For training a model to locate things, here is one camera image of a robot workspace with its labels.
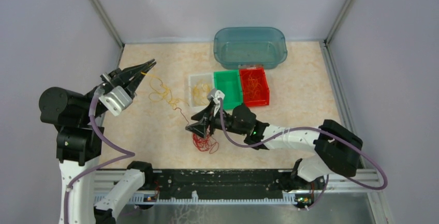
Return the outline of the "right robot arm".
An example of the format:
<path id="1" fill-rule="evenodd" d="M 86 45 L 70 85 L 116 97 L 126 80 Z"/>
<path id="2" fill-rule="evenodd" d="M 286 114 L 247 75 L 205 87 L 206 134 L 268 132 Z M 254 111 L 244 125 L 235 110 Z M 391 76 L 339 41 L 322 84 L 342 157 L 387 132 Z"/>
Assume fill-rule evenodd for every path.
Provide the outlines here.
<path id="1" fill-rule="evenodd" d="M 231 133 L 243 135 L 242 144 L 234 142 L 242 148 L 312 153 L 309 158 L 298 159 L 292 169 L 291 181 L 298 189 L 305 189 L 312 181 L 327 174 L 351 178 L 357 173 L 363 141 L 334 120 L 324 120 L 317 128 L 279 127 L 257 120 L 256 114 L 245 104 L 227 113 L 214 101 L 191 119 L 194 123 L 185 129 L 201 138 L 220 130 L 227 137 Z"/>

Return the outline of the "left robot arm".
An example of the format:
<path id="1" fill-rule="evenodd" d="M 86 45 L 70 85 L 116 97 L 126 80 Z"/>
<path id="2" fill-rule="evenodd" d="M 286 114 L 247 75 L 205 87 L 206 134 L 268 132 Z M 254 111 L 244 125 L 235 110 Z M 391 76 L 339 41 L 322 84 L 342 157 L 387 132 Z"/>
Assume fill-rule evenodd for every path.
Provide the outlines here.
<path id="1" fill-rule="evenodd" d="M 103 73 L 101 83 L 86 94 L 60 87 L 48 88 L 41 94 L 40 119 L 57 130 L 56 158 L 62 177 L 60 223 L 116 223 L 138 189 L 154 186 L 152 165 L 132 161 L 110 192 L 99 202 L 94 201 L 96 172 L 106 166 L 99 161 L 102 145 L 121 153 L 121 159 L 135 155 L 106 138 L 96 120 L 106 112 L 117 116 L 127 109 L 155 65 L 156 60 L 151 59 Z"/>

